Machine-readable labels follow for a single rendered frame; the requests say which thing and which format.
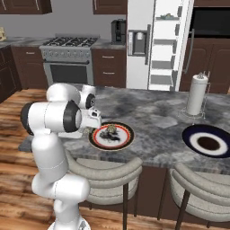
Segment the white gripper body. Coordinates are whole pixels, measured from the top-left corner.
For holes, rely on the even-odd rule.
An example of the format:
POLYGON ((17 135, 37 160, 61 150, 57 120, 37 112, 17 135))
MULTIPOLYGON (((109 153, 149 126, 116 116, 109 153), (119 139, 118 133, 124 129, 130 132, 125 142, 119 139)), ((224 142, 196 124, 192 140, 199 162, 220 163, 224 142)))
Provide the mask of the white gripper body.
POLYGON ((102 125, 102 119, 100 117, 83 117, 81 127, 82 128, 100 128, 102 125))

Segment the grey cushioned bar stool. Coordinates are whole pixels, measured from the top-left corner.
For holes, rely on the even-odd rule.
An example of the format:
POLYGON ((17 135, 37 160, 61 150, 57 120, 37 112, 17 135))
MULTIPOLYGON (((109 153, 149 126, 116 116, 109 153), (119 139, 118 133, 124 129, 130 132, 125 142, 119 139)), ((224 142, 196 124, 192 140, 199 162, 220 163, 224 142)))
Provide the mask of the grey cushioned bar stool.
POLYGON ((180 230, 185 213, 211 222, 230 221, 230 176, 193 172, 183 163, 169 170, 170 189, 180 209, 175 230, 180 230))
POLYGON ((123 230, 127 230, 128 201, 135 198, 134 216, 137 215, 139 176, 142 160, 134 157, 126 164, 77 158, 66 151, 71 173, 85 177, 91 185, 86 199, 89 205, 123 205, 123 230))

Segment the black coffee machine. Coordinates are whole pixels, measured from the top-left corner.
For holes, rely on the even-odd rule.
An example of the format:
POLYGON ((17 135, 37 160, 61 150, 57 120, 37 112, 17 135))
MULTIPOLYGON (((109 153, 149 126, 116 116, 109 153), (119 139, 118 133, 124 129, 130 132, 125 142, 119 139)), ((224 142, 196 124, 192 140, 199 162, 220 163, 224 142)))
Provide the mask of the black coffee machine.
POLYGON ((124 45, 126 43, 126 21, 123 19, 111 22, 111 43, 124 45))

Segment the blue white round plate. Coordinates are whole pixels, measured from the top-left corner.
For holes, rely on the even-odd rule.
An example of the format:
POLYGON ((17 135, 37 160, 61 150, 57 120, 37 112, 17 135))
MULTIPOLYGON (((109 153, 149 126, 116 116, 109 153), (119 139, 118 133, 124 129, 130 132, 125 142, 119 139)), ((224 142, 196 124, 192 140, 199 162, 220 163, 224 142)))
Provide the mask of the blue white round plate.
POLYGON ((182 131, 182 140, 194 152, 212 157, 230 157, 230 133, 210 125, 192 125, 182 131))

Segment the dark brown drawer cabinet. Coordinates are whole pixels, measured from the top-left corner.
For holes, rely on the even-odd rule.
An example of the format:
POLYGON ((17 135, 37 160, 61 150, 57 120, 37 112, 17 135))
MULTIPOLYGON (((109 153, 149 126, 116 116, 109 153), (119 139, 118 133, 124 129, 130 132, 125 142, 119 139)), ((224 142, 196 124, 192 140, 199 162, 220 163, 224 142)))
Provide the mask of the dark brown drawer cabinet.
POLYGON ((124 49, 92 49, 95 85, 126 87, 126 51, 124 49))

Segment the white fridge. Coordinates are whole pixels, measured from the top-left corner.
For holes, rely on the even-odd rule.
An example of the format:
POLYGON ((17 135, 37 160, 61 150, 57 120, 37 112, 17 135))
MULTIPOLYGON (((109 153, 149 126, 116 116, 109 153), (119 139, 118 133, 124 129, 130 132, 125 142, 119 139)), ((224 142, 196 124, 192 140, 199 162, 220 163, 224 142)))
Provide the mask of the white fridge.
POLYGON ((181 0, 155 0, 147 90, 171 91, 180 18, 181 0), (161 20, 160 16, 167 13, 173 15, 174 19, 161 20))

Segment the white fridge door with dispenser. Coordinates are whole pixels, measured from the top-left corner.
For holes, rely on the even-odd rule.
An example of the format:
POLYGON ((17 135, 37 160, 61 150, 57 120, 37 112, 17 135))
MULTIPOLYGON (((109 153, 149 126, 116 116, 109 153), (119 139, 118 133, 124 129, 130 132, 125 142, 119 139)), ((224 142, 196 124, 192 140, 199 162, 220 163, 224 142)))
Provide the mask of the white fridge door with dispenser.
POLYGON ((152 24, 155 0, 128 0, 127 15, 127 88, 147 89, 148 66, 146 60, 147 25, 152 24))

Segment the dark brown tall cabinet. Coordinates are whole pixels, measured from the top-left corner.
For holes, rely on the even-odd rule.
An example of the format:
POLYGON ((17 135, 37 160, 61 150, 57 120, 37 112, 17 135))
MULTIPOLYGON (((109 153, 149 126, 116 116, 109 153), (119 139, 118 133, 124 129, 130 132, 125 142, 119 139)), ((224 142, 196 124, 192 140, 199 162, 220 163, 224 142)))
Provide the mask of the dark brown tall cabinet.
MULTIPOLYGON (((194 7, 230 7, 230 0, 195 0, 194 7)), ((192 77, 209 74, 211 93, 227 93, 230 87, 230 38, 196 38, 189 32, 179 90, 190 89, 192 77)))

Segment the steel stove with oven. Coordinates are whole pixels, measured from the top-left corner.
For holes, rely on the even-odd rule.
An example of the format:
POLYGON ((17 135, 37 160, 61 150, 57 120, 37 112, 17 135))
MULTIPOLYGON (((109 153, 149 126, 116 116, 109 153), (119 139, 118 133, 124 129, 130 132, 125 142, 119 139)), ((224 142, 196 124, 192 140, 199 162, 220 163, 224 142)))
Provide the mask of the steel stove with oven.
POLYGON ((92 45, 95 36, 57 36, 40 46, 49 85, 54 83, 93 85, 92 45))

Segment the tan green dumpling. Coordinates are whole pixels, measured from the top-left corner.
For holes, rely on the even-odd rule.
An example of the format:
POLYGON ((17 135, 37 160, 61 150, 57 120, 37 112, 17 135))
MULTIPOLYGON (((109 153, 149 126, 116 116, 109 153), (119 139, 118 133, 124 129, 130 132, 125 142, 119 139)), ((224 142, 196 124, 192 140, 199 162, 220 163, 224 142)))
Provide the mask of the tan green dumpling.
POLYGON ((117 134, 117 128, 114 124, 110 124, 107 128, 106 128, 106 133, 107 134, 112 134, 112 135, 116 135, 117 134))

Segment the red rimmed patterned plate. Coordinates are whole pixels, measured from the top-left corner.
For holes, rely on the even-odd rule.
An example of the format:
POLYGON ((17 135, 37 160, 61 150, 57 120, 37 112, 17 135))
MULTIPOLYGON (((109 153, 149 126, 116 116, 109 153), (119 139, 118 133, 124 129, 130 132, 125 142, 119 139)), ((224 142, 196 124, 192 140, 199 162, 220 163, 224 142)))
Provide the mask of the red rimmed patterned plate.
POLYGON ((100 128, 94 128, 88 136, 92 146, 102 151, 119 151, 132 144, 135 138, 134 130, 122 122, 110 121, 103 122, 100 128), (114 124, 117 128, 117 134, 107 134, 106 128, 114 124))

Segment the white paper towel roll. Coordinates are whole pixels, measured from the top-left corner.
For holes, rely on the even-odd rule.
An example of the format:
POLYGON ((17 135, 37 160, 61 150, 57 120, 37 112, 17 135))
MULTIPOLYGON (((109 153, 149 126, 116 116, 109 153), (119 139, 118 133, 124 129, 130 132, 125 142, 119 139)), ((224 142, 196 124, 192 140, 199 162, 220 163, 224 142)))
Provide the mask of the white paper towel roll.
POLYGON ((189 98, 186 112, 192 116, 197 116, 201 111, 205 91, 208 84, 208 77, 202 73, 192 77, 189 98))

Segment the black built-in oven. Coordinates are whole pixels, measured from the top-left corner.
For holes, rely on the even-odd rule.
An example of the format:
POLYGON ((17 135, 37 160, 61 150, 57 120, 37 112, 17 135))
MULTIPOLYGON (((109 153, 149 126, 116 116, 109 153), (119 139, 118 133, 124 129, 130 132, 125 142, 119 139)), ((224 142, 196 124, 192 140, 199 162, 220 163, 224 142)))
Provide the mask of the black built-in oven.
POLYGON ((194 7, 190 31, 196 38, 230 38, 230 7, 194 7))

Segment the open white fridge door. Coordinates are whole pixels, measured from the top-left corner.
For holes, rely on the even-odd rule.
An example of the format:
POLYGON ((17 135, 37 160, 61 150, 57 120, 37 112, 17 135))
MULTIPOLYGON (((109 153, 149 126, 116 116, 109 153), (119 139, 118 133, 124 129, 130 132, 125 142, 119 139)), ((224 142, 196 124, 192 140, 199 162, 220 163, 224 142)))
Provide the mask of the open white fridge door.
POLYGON ((181 0, 180 29, 177 36, 177 49, 175 53, 174 66, 172 71, 171 91, 179 91, 183 62, 187 47, 187 40, 190 32, 190 21, 192 16, 194 0, 181 0))

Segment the dark brown base cupboards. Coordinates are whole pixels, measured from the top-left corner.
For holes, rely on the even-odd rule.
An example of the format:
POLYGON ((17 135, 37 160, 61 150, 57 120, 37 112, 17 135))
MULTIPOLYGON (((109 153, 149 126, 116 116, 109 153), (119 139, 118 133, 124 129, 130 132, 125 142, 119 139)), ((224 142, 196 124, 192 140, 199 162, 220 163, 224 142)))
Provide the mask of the dark brown base cupboards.
POLYGON ((0 48, 0 103, 22 89, 47 89, 48 81, 38 47, 0 48))

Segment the dark brown wall cupboard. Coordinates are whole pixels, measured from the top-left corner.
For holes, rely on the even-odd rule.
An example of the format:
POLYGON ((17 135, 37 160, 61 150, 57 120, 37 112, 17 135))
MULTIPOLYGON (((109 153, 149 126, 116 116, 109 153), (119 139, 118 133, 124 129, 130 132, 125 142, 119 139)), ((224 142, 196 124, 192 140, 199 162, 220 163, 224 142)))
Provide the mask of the dark brown wall cupboard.
POLYGON ((128 0, 93 0, 94 14, 126 14, 128 0))
POLYGON ((0 0, 0 14, 47 14, 50 0, 0 0))

